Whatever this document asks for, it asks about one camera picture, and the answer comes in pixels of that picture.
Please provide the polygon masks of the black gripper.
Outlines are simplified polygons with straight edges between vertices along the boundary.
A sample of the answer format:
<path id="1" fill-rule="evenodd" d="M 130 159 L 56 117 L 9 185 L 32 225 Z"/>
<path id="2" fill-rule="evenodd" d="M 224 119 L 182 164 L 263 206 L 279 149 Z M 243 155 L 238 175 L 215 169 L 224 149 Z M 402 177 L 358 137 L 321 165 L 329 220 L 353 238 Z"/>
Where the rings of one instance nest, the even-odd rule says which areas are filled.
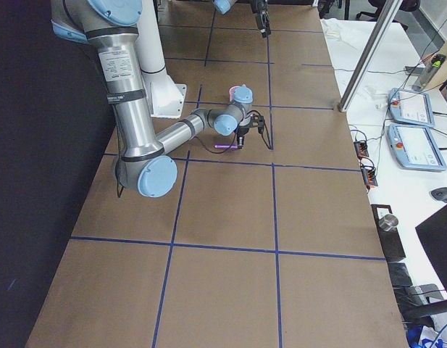
<path id="1" fill-rule="evenodd" d="M 263 38 L 269 35 L 270 31 L 270 18 L 268 12 L 267 0 L 253 0 L 252 1 L 252 13 L 255 16 L 256 25 Z"/>
<path id="2" fill-rule="evenodd" d="M 250 128 L 251 127 L 249 125 L 239 125 L 236 129 L 235 134 L 237 138 L 238 149 L 244 148 L 245 136 L 249 132 Z"/>

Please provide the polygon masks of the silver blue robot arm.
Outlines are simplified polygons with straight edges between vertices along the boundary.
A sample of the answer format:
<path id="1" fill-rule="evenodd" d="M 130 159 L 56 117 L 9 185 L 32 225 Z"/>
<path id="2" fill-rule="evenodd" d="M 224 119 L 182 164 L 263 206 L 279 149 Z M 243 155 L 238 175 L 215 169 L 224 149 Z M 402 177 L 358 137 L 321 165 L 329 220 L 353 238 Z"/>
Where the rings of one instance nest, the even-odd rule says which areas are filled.
<path id="1" fill-rule="evenodd" d="M 230 11 L 236 0 L 214 0 L 212 1 L 215 9 L 222 15 Z M 267 0 L 250 0 L 251 11 L 255 17 L 256 25 L 263 38 L 267 38 L 271 34 L 270 16 L 268 11 Z"/>
<path id="2" fill-rule="evenodd" d="M 119 132 L 112 164 L 121 186 L 142 196 L 167 194 L 177 179 L 168 157 L 207 128 L 229 136 L 246 125 L 252 90 L 234 89 L 224 109 L 197 109 L 160 133 L 153 117 L 179 117 L 186 87 L 167 74 L 152 1 L 52 1 L 54 33 L 96 48 Z"/>

